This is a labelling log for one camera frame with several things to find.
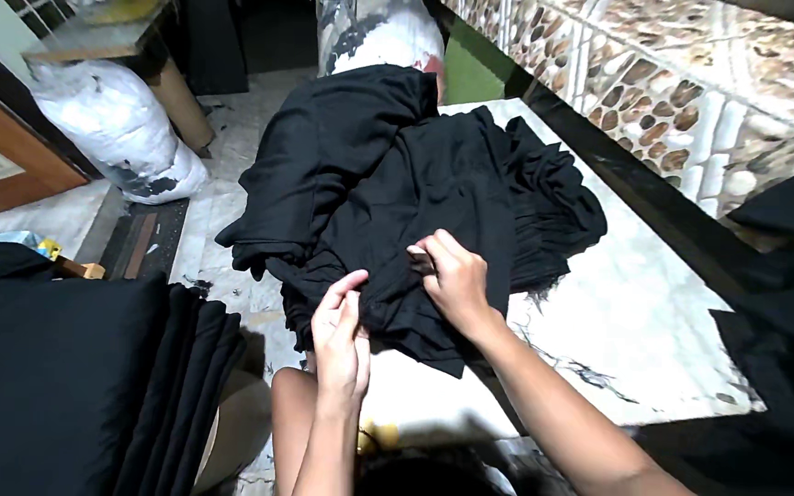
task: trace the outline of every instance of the marble floor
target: marble floor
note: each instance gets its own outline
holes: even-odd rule
[[[114,202],[111,200],[117,200],[121,195],[116,194],[113,198],[109,187],[109,181],[93,181],[68,192],[0,212],[0,232],[33,231],[59,242],[62,254],[68,259],[79,263],[99,261],[99,258],[93,259],[91,254],[95,251],[90,244],[100,243],[99,240],[92,242],[90,239],[96,238],[92,234],[94,221],[104,201],[115,209],[121,207],[112,205]]]
[[[290,91],[316,74],[316,67],[253,74],[249,76],[248,93],[199,98],[204,106],[213,108],[208,119],[217,134],[210,146],[214,158],[204,161],[211,180],[189,204],[170,272],[171,282],[211,283],[209,298],[223,301],[230,312],[241,313],[246,331],[264,340],[263,377],[269,383],[274,371],[284,366],[298,367],[303,358],[293,351],[293,335],[284,331],[281,282],[268,272],[256,282],[250,273],[233,270],[231,251],[215,243],[214,237],[244,213],[247,194],[237,179],[256,159],[268,121]],[[220,493],[268,495],[273,481],[269,440],[256,461],[236,481],[222,485]]]

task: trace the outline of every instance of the right hand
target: right hand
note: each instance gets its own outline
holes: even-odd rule
[[[425,289],[458,332],[471,341],[473,329],[501,314],[486,301],[486,261],[472,254],[446,230],[415,243],[433,259],[437,274],[425,276]]]

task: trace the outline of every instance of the door frame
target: door frame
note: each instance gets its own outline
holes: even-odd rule
[[[88,182],[1,105],[0,153],[24,170],[0,179],[0,212]]]

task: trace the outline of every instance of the black cloth pile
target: black cloth pile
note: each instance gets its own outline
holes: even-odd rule
[[[751,198],[731,220],[794,239],[794,177]],[[765,401],[761,414],[720,420],[689,462],[728,487],[794,494],[794,242],[745,267],[757,289],[714,316],[728,353]]]
[[[240,317],[163,275],[53,275],[0,242],[0,494],[189,494]]]
[[[486,295],[551,287],[567,256],[596,243],[605,216],[573,158],[521,118],[486,107],[440,117],[433,74],[375,65],[296,88],[241,175],[247,207],[216,236],[233,266],[281,281],[296,350],[312,348],[326,289],[365,268],[361,322],[371,335],[456,377],[461,339],[434,307],[406,247],[451,232],[489,264]]]

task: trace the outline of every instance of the pebble pattern tile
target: pebble pattern tile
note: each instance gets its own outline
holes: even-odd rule
[[[445,3],[713,217],[794,175],[794,23],[717,0]]]

